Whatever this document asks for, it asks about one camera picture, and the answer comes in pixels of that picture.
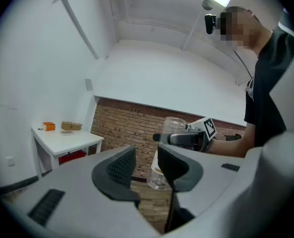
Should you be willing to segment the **white table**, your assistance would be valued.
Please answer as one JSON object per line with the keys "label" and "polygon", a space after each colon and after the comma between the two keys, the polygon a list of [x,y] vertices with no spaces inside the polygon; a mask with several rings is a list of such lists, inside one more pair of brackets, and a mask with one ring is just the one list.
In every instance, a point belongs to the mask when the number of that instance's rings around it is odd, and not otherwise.
{"label": "white table", "polygon": [[96,153],[99,153],[104,140],[103,137],[85,130],[75,131],[72,135],[62,135],[58,130],[45,131],[33,126],[31,131],[37,142],[36,148],[41,148],[50,157],[53,170],[59,167],[59,158],[68,153],[88,149],[93,145],[96,146]]}

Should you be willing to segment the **person's right forearm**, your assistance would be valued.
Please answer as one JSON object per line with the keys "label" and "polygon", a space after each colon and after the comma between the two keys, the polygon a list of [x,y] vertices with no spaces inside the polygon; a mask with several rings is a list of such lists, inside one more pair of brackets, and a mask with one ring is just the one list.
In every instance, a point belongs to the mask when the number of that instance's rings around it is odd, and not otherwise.
{"label": "person's right forearm", "polygon": [[206,152],[220,156],[244,158],[246,153],[254,147],[254,144],[255,125],[247,123],[241,139],[234,141],[212,139]]}

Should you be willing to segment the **white wall conduit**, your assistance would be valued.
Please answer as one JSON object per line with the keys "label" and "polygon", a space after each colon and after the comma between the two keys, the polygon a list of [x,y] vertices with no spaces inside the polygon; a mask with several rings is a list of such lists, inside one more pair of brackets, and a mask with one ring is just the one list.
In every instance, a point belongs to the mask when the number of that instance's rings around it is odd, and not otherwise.
{"label": "white wall conduit", "polygon": [[93,57],[98,60],[99,59],[99,56],[98,54],[96,53],[96,51],[94,50],[92,44],[90,43],[89,39],[87,38],[82,26],[80,25],[70,3],[68,0],[54,0],[53,1],[53,4],[56,3],[56,2],[59,2],[61,1],[68,16],[70,17],[73,25],[75,26],[77,32],[79,33],[80,37],[82,38],[82,40],[84,41],[85,45],[87,46],[87,48],[89,49],[90,53],[93,55]]}

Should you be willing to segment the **woven wicker box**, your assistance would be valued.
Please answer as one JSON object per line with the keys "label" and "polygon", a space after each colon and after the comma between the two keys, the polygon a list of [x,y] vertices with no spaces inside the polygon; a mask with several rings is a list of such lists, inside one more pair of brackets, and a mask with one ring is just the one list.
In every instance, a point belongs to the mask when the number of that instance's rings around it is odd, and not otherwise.
{"label": "woven wicker box", "polygon": [[65,131],[80,131],[81,128],[82,128],[81,123],[63,121],[61,125],[61,129]]}

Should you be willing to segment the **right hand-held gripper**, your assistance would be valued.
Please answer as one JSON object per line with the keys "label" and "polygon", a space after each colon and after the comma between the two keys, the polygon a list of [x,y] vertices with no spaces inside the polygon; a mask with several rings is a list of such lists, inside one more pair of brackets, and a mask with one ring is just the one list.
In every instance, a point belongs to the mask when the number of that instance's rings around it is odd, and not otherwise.
{"label": "right hand-held gripper", "polygon": [[155,133],[153,140],[162,144],[206,152],[211,140],[217,133],[213,120],[209,117],[204,117],[187,124],[187,132],[172,134]]}

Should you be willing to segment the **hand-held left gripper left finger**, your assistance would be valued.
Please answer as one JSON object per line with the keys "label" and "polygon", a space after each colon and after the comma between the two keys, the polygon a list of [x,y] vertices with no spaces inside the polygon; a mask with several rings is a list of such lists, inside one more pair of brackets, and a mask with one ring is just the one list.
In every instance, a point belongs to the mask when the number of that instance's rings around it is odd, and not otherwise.
{"label": "hand-held left gripper left finger", "polygon": [[5,207],[35,238],[158,238],[131,190],[136,149],[123,146],[67,162]]}

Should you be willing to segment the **black t-shirt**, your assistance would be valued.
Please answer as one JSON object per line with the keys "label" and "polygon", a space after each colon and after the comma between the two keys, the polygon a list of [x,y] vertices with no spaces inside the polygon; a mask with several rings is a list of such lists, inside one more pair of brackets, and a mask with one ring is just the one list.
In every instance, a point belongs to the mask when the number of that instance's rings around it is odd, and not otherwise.
{"label": "black t-shirt", "polygon": [[294,37],[280,27],[273,30],[268,43],[259,53],[254,77],[246,88],[244,121],[255,125],[255,147],[286,130],[270,91],[294,58]]}

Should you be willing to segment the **clear plastic jar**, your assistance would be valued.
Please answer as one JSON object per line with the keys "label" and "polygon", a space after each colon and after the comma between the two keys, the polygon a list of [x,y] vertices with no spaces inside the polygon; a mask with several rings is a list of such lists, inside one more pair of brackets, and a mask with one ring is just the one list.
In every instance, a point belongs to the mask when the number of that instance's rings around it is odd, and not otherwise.
{"label": "clear plastic jar", "polygon": [[[166,117],[163,124],[161,132],[155,133],[153,135],[153,140],[157,144],[166,144],[166,135],[172,133],[185,133],[186,132],[186,122],[185,120],[177,117]],[[149,175],[147,178],[148,185],[155,190],[167,190],[169,185],[165,176],[163,175],[159,165],[158,165],[158,151],[156,149],[154,158],[151,164]]]}

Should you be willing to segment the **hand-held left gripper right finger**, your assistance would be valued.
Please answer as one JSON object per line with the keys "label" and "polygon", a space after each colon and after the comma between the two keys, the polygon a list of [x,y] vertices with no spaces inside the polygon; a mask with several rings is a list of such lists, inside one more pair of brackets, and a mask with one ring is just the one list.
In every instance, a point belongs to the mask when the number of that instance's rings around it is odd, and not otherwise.
{"label": "hand-held left gripper right finger", "polygon": [[160,144],[158,166],[172,189],[165,233],[206,211],[235,178],[244,159]]}

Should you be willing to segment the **red box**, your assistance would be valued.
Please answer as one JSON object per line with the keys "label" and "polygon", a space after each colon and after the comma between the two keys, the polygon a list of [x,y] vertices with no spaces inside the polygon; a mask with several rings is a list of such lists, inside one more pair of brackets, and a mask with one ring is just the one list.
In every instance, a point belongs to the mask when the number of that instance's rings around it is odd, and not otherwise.
{"label": "red box", "polygon": [[62,165],[66,162],[69,162],[69,161],[72,161],[75,159],[79,159],[79,158],[82,158],[85,156],[86,156],[86,152],[84,152],[83,150],[78,150],[78,151],[75,151],[72,153],[68,153],[64,156],[59,157],[59,165]]}

